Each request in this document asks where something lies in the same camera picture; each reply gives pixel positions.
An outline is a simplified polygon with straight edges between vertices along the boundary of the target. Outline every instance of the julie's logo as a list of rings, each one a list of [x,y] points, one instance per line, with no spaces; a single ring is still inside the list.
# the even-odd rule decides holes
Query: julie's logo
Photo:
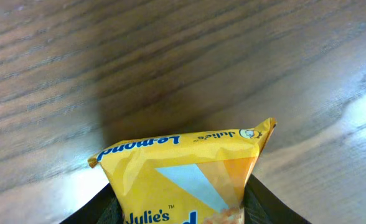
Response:
[[[144,224],[144,223],[157,223],[161,221],[168,221],[169,214],[163,213],[162,210],[159,210],[159,213],[152,214],[151,211],[144,211],[143,215],[140,217],[134,217],[133,213],[129,216],[129,221],[125,221],[126,224]]]
[[[146,224],[146,223],[157,223],[161,221],[168,221],[169,214],[163,213],[162,210],[159,210],[159,213],[153,215],[151,211],[144,211],[143,215],[140,217],[134,217],[133,213],[129,215],[129,220],[125,221],[125,224]],[[182,224],[197,224],[197,211],[192,211],[189,213],[189,219],[182,222]]]
[[[229,136],[230,138],[232,138],[234,134],[235,134],[235,132],[233,132],[233,131],[229,131],[229,132],[224,131],[221,133],[207,134],[206,136],[199,136],[198,139],[203,139],[203,140],[207,140],[208,138],[218,139],[223,136]]]

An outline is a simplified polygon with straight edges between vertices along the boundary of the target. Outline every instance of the plastic wrapper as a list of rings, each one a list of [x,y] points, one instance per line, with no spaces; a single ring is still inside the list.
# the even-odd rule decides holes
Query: plastic wrapper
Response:
[[[100,164],[125,224],[244,223],[251,171],[276,125],[118,142],[89,158]]]

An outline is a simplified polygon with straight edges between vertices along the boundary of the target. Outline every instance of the wood grain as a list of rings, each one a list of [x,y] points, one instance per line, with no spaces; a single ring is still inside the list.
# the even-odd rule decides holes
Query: wood grain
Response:
[[[0,1],[0,223],[58,223],[122,139],[279,125],[255,175],[366,223],[366,1]]]

